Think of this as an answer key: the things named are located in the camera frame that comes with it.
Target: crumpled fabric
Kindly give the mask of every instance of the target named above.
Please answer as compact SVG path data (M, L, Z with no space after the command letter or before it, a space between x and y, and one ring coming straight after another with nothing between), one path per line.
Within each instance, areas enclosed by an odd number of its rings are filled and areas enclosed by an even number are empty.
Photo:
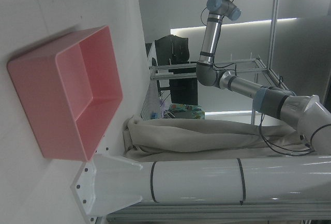
M276 145L306 149L290 126L262 127L262 133ZM141 162L281 156L267 147L258 126L238 122L134 116L123 136L125 156Z

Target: robotic arm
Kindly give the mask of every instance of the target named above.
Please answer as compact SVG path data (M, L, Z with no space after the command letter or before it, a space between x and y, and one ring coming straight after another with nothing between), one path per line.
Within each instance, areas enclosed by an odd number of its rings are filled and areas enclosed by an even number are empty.
M318 96L296 96L292 91L265 87L239 78L227 70L214 69L215 51L222 20L237 20L241 11L230 0L208 0L209 16L197 62L197 78L205 86L240 93L253 98L253 108L289 124L307 146L319 154L331 154L331 114Z

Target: pink container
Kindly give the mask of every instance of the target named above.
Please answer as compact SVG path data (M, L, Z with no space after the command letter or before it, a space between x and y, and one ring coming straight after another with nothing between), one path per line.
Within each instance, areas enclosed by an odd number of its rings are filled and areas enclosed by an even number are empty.
M70 33L7 67L43 156L91 160L123 97L109 28Z

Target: black chair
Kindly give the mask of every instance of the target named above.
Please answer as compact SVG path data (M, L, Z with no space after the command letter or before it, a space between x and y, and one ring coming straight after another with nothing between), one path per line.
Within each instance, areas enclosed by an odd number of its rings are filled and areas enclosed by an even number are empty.
M188 50L188 38L168 35L155 40L157 65L188 64L190 54ZM192 73L195 68L170 69L174 74ZM173 103L198 105L198 81L196 78L170 79L169 87L160 87L161 91L170 90Z

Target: blue joint cap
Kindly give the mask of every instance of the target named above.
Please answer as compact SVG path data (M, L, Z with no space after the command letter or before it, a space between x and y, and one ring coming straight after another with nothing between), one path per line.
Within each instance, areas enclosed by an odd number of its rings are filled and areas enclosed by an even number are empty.
M264 99L265 93L267 92L267 89L268 88L263 88L263 87L260 88L257 91L257 93L255 94L255 97L253 99L253 108L258 112L261 110L263 99Z
M207 1L207 9L211 12L216 11L222 5L222 0L208 0Z
M236 21L242 15L242 11L239 8L233 9L232 13L229 15L231 21Z

